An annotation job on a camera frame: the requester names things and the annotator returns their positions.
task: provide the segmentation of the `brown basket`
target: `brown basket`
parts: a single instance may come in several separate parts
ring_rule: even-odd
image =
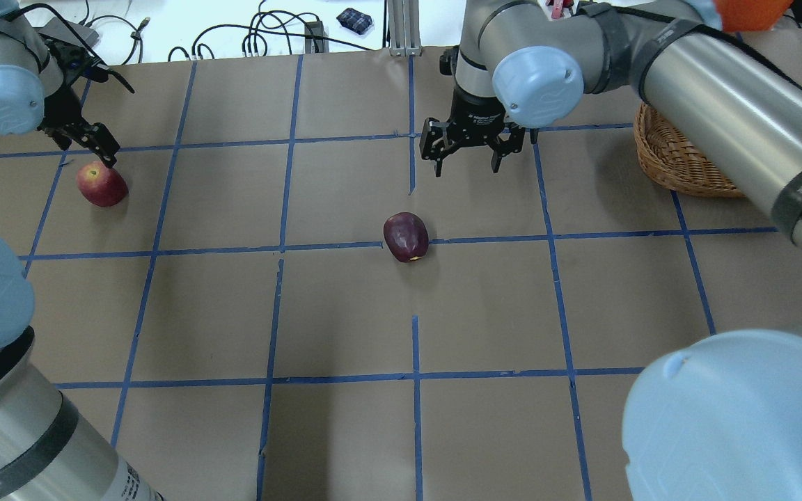
[[[744,197],[735,184],[655,108],[640,104],[634,136],[639,165],[655,183],[689,196]]]

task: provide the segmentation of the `orange object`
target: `orange object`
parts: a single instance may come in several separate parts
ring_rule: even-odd
[[[723,31],[766,31],[788,10],[792,0],[714,0]]]

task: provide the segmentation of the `tiled table surface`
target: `tiled table surface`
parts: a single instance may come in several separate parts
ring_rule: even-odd
[[[802,31],[745,38],[802,83]],[[170,500],[628,499],[640,369],[802,320],[802,253],[757,210],[643,177],[630,89],[433,177],[440,53],[126,67],[137,95],[86,104],[124,146],[112,209],[85,152],[0,139],[33,362]],[[381,243],[402,210],[436,239],[413,265]]]

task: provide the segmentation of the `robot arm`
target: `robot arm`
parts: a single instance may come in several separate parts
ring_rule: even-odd
[[[583,93],[630,83],[802,248],[802,89],[712,37],[704,25],[722,21],[711,0],[639,9],[588,4],[585,15],[550,22],[533,2],[470,0],[459,55],[443,61],[456,83],[451,117],[426,120],[421,156],[440,174],[459,147],[487,144],[496,172],[509,154],[497,139],[504,127],[518,152],[522,127],[534,141]]]
[[[42,130],[62,150],[76,141],[108,167],[120,145],[107,127],[89,124],[71,88],[85,75],[106,81],[114,75],[100,58],[69,42],[42,38],[19,10],[17,0],[0,0],[0,134]]]

